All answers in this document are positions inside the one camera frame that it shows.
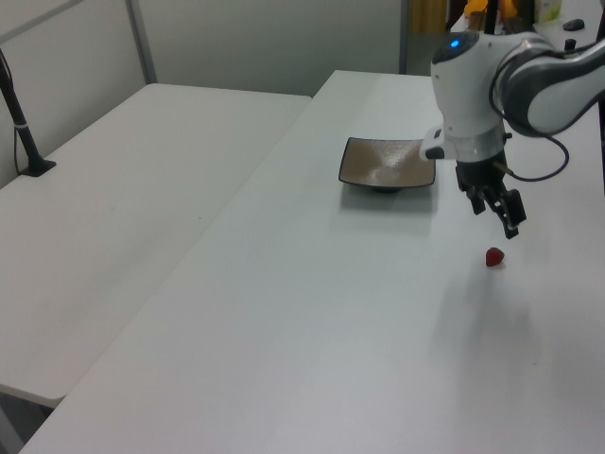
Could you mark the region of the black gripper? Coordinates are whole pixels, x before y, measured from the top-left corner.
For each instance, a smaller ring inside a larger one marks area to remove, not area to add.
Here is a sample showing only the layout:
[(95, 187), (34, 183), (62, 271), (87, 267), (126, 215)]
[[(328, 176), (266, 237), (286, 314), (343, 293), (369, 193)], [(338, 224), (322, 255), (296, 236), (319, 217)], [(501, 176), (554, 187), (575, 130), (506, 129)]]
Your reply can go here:
[(489, 196), (489, 205), (500, 219), (506, 239), (519, 234), (519, 225), (527, 219), (525, 207), (518, 190), (507, 190), (504, 186), (505, 156), (493, 156), (476, 162), (456, 161), (458, 188), (467, 193), (475, 215), (486, 210), (482, 191), (485, 187), (493, 189)]

